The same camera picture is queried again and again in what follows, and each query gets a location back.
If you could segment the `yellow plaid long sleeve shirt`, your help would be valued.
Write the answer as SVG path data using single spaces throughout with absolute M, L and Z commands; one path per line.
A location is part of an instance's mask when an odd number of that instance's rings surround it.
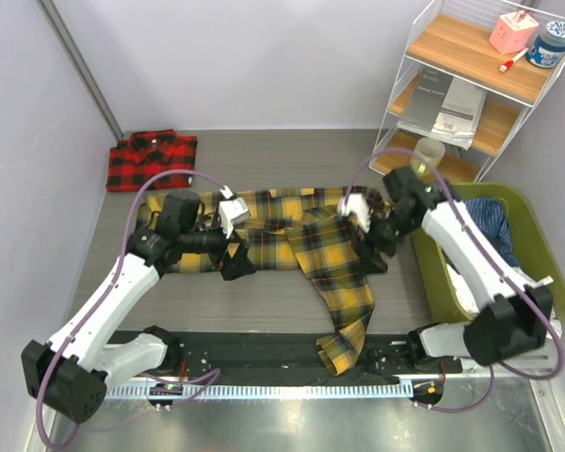
M 258 271 L 300 270 L 326 303 L 332 334 L 317 340 L 318 355 L 334 376 L 352 368 L 363 351 L 375 309 L 354 242 L 357 224 L 337 215 L 343 187 L 245 191 L 250 218 L 236 233 L 249 245 Z

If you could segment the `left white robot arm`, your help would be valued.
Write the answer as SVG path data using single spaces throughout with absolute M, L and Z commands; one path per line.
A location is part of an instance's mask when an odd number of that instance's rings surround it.
M 170 192 L 148 225 L 125 235 L 122 256 L 69 323 L 44 344 L 29 342 L 22 352 L 24 378 L 40 407 L 83 424 L 109 390 L 145 371 L 169 376 L 180 368 L 180 340 L 156 326 L 120 347 L 107 350 L 105 345 L 144 294 L 186 254 L 206 255 L 225 281 L 254 273 L 249 245 L 234 229 L 250 217 L 250 209 L 229 188 L 220 193 L 206 224 L 197 193 Z

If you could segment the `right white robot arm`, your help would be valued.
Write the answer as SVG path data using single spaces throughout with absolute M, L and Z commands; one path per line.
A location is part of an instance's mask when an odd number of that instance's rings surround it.
M 426 372 L 441 357 L 466 357 L 486 366 L 545 345 L 552 331 L 554 297 L 549 288 L 517 273 L 485 238 L 464 202 L 446 183 L 429 185 L 408 167 L 394 169 L 383 183 L 392 198 L 389 213 L 348 192 L 339 202 L 343 217 L 357 220 L 355 243 L 364 272 L 378 267 L 375 254 L 392 254 L 406 234 L 422 230 L 433 239 L 469 287 L 478 313 L 471 321 L 441 323 L 412 331 L 406 349 L 411 368 Z

